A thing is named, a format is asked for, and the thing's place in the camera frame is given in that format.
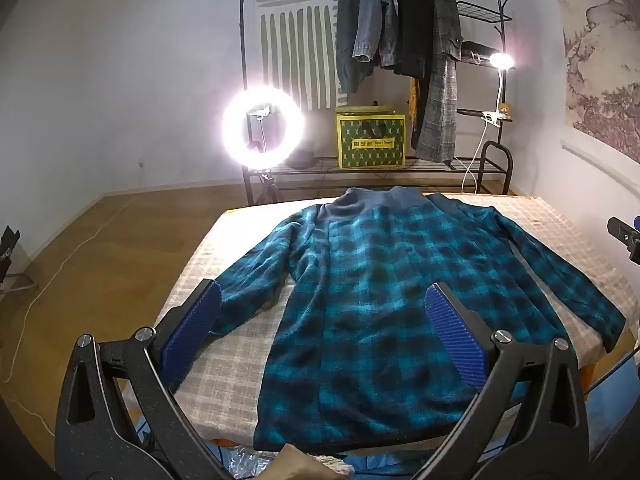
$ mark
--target beige cloth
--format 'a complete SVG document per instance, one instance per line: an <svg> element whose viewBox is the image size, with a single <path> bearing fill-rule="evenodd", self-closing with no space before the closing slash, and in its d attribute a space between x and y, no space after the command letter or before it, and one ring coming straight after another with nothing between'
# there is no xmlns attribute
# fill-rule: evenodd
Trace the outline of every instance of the beige cloth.
<svg viewBox="0 0 640 480"><path fill-rule="evenodd" d="M567 218L544 200L471 194L450 197L473 205L494 206L584 272L629 323L640 317L638 300L626 279ZM218 276L267 236L279 222L309 205L332 200L247 207L223 214L191 257L158 320L171 307L182 304L200 280ZM244 325L204 348L176 392L175 398L180 407L203 438L226 438L237 444L253 446L264 364L293 285L288 277L271 308L262 309ZM564 324L580 366L596 362L604 352L598 334L560 303L545 285L542 290ZM126 398L131 406L130 387Z"/></svg>
<svg viewBox="0 0 640 480"><path fill-rule="evenodd" d="M353 473L344 462L340 469L342 474L320 462L321 457L311 457L302 453L291 444L285 444L282 451L273 459L267 468L260 473L257 480L344 480Z"/></svg>

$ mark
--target green patterned box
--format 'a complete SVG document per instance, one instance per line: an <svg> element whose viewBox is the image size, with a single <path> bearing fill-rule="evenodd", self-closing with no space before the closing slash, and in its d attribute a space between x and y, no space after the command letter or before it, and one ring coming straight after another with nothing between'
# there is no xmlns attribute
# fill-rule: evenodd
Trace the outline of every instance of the green patterned box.
<svg viewBox="0 0 640 480"><path fill-rule="evenodd" d="M402 168L404 115L336 115L341 168Z"/></svg>

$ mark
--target hanging jacket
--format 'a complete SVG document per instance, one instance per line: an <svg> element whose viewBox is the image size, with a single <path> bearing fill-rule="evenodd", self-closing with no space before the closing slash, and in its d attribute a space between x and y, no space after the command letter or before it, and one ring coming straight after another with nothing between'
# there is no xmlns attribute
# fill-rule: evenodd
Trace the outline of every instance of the hanging jacket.
<svg viewBox="0 0 640 480"><path fill-rule="evenodd" d="M417 188L350 189L282 221L220 274L223 336L295 281L258 396L254 448L306 452L441 436L476 390L464 383L424 311L446 282L492 330L519 342L568 340L520 254L607 351L623 314L567 261L493 207Z"/></svg>
<svg viewBox="0 0 640 480"><path fill-rule="evenodd" d="M335 25L335 65L340 92L355 94L364 78L373 73L373 62L353 59L358 31L360 0L338 0Z"/></svg>
<svg viewBox="0 0 640 480"><path fill-rule="evenodd" d="M398 24L400 48L394 73L424 79L433 57L433 3L398 0Z"/></svg>
<svg viewBox="0 0 640 480"><path fill-rule="evenodd" d="M415 153L424 160L443 162L453 158L456 147L456 62L462 34L456 0L433 0L433 6L433 63L426 92L420 89L423 113Z"/></svg>
<svg viewBox="0 0 640 480"><path fill-rule="evenodd" d="M358 61L376 60L380 66L395 65L398 50L398 16L394 0L360 0L358 33L353 57Z"/></svg>

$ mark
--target wire shelf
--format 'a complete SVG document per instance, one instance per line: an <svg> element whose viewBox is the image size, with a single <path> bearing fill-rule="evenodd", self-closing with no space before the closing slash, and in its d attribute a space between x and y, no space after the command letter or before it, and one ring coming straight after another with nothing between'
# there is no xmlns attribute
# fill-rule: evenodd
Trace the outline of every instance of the wire shelf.
<svg viewBox="0 0 640 480"><path fill-rule="evenodd" d="M485 23L500 23L500 12L472 4L470 2L465 2L463 0L458 2L458 14L460 16L465 16L466 18L472 18ZM511 18L504 15L504 21L510 22Z"/></svg>
<svg viewBox="0 0 640 480"><path fill-rule="evenodd" d="M338 158L336 156L322 156L311 168L305 170L294 170L285 164L279 164L269 170L269 174L277 175L295 175L295 174L339 174L339 173L466 173L466 167L472 161L470 156L461 156L459 160L450 162L429 162L421 160L414 156L408 156L403 168L340 168L338 166ZM471 173L479 173L480 160L476 158L471 163ZM251 176L262 174L259 170L248 170ZM484 165L484 173L487 174L506 174L506 170L487 159Z"/></svg>

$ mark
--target gray jacket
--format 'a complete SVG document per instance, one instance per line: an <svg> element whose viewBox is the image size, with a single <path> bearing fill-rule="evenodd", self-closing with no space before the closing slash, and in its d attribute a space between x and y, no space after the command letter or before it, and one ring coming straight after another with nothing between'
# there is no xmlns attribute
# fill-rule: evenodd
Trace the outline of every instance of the gray jacket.
<svg viewBox="0 0 640 480"><path fill-rule="evenodd" d="M355 94L364 78L373 72L373 62L353 59L353 45L358 31L360 0L338 0L335 22L335 68L340 92Z"/></svg>
<svg viewBox="0 0 640 480"><path fill-rule="evenodd" d="M456 147L456 62L460 61L462 35L456 0L433 0L433 7L433 63L426 95L420 85L418 108L424 111L424 118L417 125L420 135L415 154L442 162L453 158Z"/></svg>
<svg viewBox="0 0 640 480"><path fill-rule="evenodd" d="M372 61L380 54L380 66L391 66L396 63L397 48L398 15L394 0L360 0L353 57Z"/></svg>

